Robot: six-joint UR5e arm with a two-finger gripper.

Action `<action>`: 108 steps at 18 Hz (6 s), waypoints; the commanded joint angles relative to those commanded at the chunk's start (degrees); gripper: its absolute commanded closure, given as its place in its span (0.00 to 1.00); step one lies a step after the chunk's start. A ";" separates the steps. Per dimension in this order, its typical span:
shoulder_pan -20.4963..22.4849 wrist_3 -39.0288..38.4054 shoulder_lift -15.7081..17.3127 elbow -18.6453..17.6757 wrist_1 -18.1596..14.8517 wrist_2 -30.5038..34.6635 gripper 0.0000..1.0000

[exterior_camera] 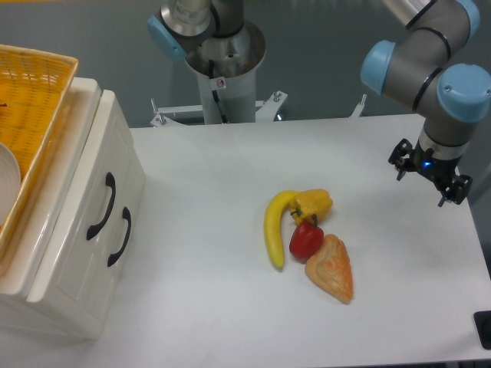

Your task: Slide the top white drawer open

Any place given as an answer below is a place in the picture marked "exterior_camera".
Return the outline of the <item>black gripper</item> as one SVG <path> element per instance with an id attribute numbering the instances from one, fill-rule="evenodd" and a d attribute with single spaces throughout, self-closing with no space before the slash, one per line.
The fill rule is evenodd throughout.
<path id="1" fill-rule="evenodd" d="M 407 139 L 402 139 L 394 147 L 388 162 L 397 170 L 397 181 L 413 171 L 430 180 L 441 194 L 438 206 L 442 207 L 445 202 L 460 205 L 470 192 L 472 177 L 456 174 L 459 159 L 434 158 L 432 149 L 424 151 L 419 144 L 413 148 Z"/>

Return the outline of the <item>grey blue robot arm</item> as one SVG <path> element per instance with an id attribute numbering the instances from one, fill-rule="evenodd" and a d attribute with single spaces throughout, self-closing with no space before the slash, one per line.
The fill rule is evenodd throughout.
<path id="1" fill-rule="evenodd" d="M 409 31 L 401 44 L 379 41 L 361 67 L 363 84 L 421 115 L 416 144 L 398 143 L 389 161 L 400 175 L 430 180 L 443 201 L 461 203 L 472 179 L 456 165 L 490 108 L 490 75 L 450 59 L 474 36 L 479 10 L 471 1 L 388 1 Z M 168 57 L 185 61 L 199 84 L 206 123 L 256 119 L 255 73 L 265 56 L 262 32 L 241 1 L 165 1 L 148 31 Z"/>

